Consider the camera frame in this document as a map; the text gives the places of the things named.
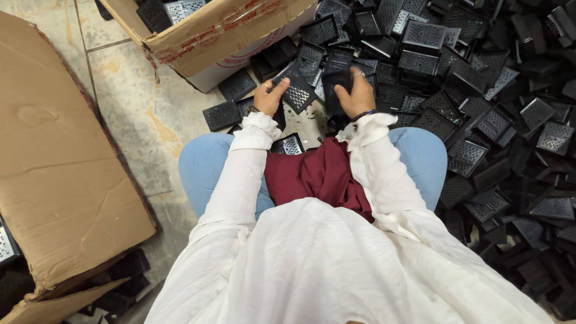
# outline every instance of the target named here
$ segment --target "hand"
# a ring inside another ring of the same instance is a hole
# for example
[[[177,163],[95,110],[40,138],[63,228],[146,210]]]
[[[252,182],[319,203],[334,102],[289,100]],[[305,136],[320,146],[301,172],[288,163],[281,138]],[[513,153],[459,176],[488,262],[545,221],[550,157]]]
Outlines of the hand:
[[[346,115],[354,119],[363,112],[375,110],[376,101],[372,86],[366,81],[362,71],[357,67],[351,67],[350,74],[353,76],[352,94],[349,95],[341,85],[335,86],[334,91],[340,100],[340,105],[346,111]]]
[[[261,86],[254,91],[254,107],[263,112],[264,115],[270,117],[276,114],[278,106],[280,105],[280,98],[284,91],[290,86],[290,79],[284,78],[270,93],[268,89],[272,89],[272,79],[266,80]]]

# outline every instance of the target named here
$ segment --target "maroon cloth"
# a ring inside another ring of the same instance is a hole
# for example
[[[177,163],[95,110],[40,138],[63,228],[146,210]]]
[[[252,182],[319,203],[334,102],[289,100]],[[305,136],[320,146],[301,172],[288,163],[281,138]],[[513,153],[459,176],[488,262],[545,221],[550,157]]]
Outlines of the maroon cloth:
[[[374,222],[364,188],[352,178],[347,144],[328,137],[317,150],[300,155],[270,153],[264,177],[276,206],[316,197],[332,207],[351,209]]]

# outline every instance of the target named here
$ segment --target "knee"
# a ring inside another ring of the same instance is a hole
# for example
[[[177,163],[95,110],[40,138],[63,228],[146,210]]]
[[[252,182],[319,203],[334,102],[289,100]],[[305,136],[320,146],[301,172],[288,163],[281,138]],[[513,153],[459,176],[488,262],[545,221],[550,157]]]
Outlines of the knee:
[[[200,135],[190,141],[180,153],[179,162],[190,161],[194,157],[213,155],[219,151],[228,153],[234,136],[222,133],[208,133]]]
[[[448,154],[446,152],[446,146],[438,136],[431,132],[417,127],[406,127],[406,131],[401,138],[404,143],[407,141],[410,142],[410,147],[418,148],[423,153],[429,155],[430,158],[447,163]]]

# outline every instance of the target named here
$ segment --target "white kurta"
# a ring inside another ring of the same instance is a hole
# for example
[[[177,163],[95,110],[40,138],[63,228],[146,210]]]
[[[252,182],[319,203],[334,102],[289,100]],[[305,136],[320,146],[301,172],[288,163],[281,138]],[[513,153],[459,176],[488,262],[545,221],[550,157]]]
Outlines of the white kurta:
[[[426,209],[387,136],[391,122],[365,116],[348,135],[373,225],[315,198],[256,223],[266,150],[280,132],[251,113],[146,323],[552,323]]]

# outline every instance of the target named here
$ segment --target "blue jeans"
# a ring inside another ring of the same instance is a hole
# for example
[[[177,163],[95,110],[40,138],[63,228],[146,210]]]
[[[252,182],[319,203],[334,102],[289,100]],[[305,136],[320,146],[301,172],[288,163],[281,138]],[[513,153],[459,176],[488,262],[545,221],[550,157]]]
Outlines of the blue jeans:
[[[434,210],[444,185],[448,163],[444,144],[436,135],[414,127],[391,130],[388,136],[400,150],[400,161],[406,165],[426,207]],[[228,134],[204,134],[188,143],[180,154],[180,179],[198,217],[204,215],[233,139],[234,136]],[[263,211],[274,206],[262,177],[256,201],[256,219]]]

